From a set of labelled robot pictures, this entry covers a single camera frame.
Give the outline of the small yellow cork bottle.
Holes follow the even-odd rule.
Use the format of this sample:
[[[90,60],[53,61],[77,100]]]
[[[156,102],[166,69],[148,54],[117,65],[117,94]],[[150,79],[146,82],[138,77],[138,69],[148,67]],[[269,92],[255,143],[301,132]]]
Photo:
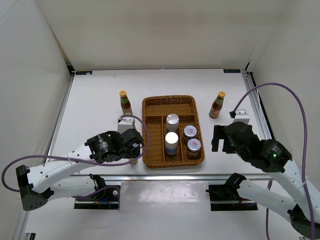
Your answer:
[[[136,164],[138,162],[138,160],[135,158],[131,158],[130,161],[131,164]]]

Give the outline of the brown jar white lid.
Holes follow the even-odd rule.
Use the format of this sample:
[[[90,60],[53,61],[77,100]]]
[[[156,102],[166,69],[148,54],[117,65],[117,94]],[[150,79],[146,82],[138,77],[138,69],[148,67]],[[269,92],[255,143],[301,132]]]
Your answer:
[[[196,139],[196,138],[192,138],[187,142],[187,157],[189,159],[196,159],[200,152],[201,152],[201,142]]]
[[[196,138],[198,130],[194,125],[187,125],[183,130],[183,142],[188,143],[190,139]]]

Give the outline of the silver lid blue can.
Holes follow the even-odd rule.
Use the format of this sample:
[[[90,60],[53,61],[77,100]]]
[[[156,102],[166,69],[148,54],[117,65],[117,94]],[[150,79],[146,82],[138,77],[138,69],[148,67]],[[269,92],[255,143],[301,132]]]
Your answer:
[[[168,132],[164,139],[165,152],[173,156],[177,153],[179,137],[175,132]]]

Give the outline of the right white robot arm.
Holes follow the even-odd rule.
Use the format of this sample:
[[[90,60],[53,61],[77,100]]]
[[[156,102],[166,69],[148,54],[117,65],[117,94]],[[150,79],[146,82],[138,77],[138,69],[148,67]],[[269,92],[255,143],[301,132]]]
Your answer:
[[[233,173],[215,192],[222,199],[249,199],[277,213],[308,239],[320,238],[320,192],[302,179],[302,171],[291,153],[274,139],[259,139],[252,126],[233,122],[215,125],[212,151],[218,150],[223,139],[223,152],[237,154],[243,161],[262,170],[289,194],[289,197],[269,191],[239,173]]]

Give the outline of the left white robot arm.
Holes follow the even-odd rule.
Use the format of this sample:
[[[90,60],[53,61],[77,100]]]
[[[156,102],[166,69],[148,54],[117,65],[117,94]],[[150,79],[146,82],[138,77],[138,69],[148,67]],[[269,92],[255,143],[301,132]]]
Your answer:
[[[121,159],[135,158],[143,145],[143,138],[136,129],[123,133],[107,131],[89,138],[66,156],[54,157],[50,162],[34,167],[17,167],[23,209],[33,211],[59,198],[99,201],[109,197],[116,187],[106,185],[100,175],[89,174],[80,178],[72,175],[89,167],[112,166]]]

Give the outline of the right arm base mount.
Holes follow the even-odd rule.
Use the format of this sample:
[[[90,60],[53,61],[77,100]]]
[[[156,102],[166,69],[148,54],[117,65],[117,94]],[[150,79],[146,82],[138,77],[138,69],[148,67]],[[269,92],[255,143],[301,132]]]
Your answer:
[[[209,194],[210,210],[212,212],[257,211],[256,202],[238,194],[240,183],[246,179],[244,175],[233,173],[224,184],[209,184],[205,192]]]

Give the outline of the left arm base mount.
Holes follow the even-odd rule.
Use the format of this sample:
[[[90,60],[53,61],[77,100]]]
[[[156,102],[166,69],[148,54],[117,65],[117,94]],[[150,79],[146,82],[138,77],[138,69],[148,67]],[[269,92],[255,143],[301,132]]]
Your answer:
[[[90,175],[93,180],[94,194],[77,197],[73,208],[76,210],[119,210],[121,183],[111,183],[99,175]]]

